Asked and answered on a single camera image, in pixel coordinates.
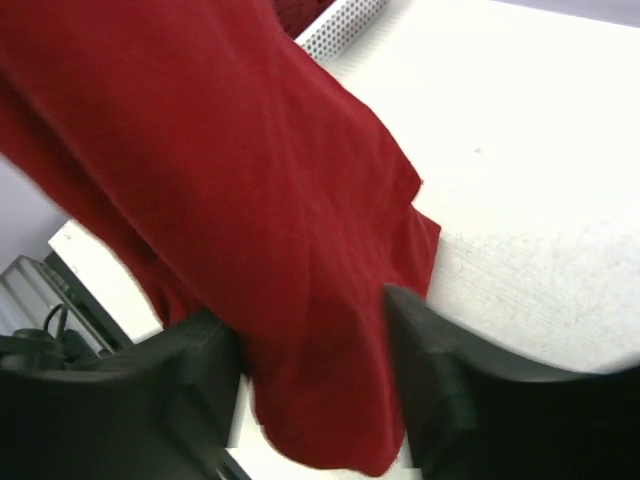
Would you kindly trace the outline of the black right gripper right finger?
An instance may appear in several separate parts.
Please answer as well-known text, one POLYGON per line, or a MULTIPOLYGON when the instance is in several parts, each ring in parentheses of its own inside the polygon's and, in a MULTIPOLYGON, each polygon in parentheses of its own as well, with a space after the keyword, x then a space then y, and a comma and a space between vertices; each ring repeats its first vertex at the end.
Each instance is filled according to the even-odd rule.
POLYGON ((639 367, 541 363, 384 290, 413 466, 425 479, 635 479, 639 367))

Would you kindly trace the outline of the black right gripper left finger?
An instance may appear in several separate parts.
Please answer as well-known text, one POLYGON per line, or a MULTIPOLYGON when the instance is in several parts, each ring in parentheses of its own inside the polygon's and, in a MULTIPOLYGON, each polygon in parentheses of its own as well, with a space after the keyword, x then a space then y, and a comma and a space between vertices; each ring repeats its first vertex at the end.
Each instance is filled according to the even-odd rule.
POLYGON ((119 352, 64 362, 47 333, 1 340, 5 479, 237 479, 235 332, 207 311, 119 352))

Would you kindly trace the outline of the red t-shirt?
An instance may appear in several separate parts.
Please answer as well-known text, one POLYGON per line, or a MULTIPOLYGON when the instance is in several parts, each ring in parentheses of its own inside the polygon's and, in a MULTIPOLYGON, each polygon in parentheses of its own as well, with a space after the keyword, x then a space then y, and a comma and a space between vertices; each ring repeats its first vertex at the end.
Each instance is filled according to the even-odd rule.
POLYGON ((128 267, 165 325, 241 336, 264 434, 378 477, 404 426, 382 293, 440 227, 379 118, 271 1, 5 1, 1 151, 128 267))

